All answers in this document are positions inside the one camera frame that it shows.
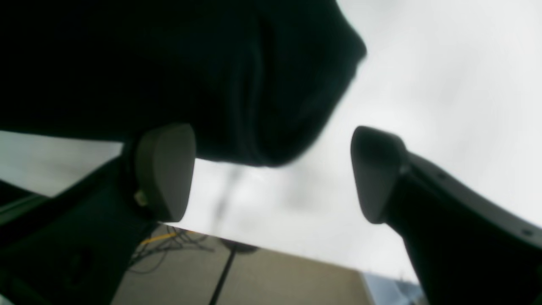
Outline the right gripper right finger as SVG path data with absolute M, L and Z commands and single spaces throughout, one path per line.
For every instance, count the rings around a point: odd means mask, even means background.
M 362 214 L 401 236 L 430 305 L 540 305 L 540 227 L 392 133 L 357 127 L 350 149 Z

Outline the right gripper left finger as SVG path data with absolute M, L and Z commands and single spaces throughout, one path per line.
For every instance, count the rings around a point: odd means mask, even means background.
M 182 220 L 196 160 L 189 124 L 128 141 L 54 197 L 1 185 L 1 296 L 14 305 L 108 305 L 138 245 Z

